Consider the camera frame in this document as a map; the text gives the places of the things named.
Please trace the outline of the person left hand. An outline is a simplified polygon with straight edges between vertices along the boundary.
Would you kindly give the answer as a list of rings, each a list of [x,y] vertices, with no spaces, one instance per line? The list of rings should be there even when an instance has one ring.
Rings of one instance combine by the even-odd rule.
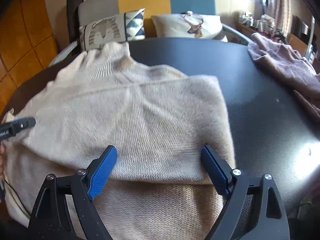
[[[1,143],[0,147],[0,180],[5,179],[4,175],[4,161],[5,161],[5,146]]]

